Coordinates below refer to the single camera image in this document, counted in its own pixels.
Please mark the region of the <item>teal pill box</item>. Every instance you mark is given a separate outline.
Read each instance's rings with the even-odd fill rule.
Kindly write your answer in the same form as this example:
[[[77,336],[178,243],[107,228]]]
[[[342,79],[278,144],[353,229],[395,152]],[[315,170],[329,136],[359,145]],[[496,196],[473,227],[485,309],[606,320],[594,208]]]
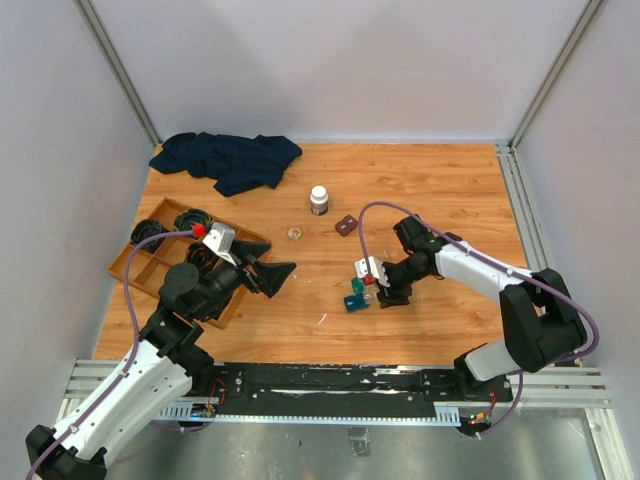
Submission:
[[[361,279],[353,277],[351,279],[352,294],[343,299],[347,313],[355,313],[368,307],[365,297],[365,287]]]

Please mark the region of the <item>gold jar lid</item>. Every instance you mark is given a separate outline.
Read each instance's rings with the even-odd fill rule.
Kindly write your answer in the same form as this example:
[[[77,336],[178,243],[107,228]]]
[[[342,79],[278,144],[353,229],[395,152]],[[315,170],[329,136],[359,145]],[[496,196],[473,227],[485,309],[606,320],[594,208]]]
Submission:
[[[301,238],[302,231],[299,228],[293,227],[288,230],[287,235],[289,239],[297,241]]]

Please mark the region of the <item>clear jar of yellow pills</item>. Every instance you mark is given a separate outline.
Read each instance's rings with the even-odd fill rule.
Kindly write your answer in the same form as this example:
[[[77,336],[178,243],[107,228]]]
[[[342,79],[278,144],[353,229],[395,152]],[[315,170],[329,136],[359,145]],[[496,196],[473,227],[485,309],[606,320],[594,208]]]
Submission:
[[[368,306],[374,305],[377,302],[378,287],[376,284],[365,285],[363,289],[363,298]]]

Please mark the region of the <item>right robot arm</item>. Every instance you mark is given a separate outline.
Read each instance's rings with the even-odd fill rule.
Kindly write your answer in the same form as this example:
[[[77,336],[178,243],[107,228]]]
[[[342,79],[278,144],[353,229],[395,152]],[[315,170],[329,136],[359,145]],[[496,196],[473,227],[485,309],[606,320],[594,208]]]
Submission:
[[[586,328],[557,271],[515,268],[458,236],[436,235],[412,217],[394,232],[407,257],[381,264],[381,307],[408,305],[413,284],[426,277],[455,280],[499,306],[502,337],[454,360],[453,387],[463,399],[477,399],[509,373],[536,373],[586,344]]]

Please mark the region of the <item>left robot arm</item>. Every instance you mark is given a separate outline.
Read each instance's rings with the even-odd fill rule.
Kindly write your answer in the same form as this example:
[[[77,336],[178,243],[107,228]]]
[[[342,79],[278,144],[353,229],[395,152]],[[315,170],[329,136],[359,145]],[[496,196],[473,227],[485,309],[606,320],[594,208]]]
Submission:
[[[189,262],[172,266],[156,310],[144,326],[135,326],[120,364],[67,417],[27,435],[31,467],[26,476],[103,479],[162,409],[188,393],[207,393],[214,383],[214,360],[196,344],[201,324],[222,312],[240,287],[268,298],[280,290],[296,265],[261,261],[270,248],[234,240],[207,275]]]

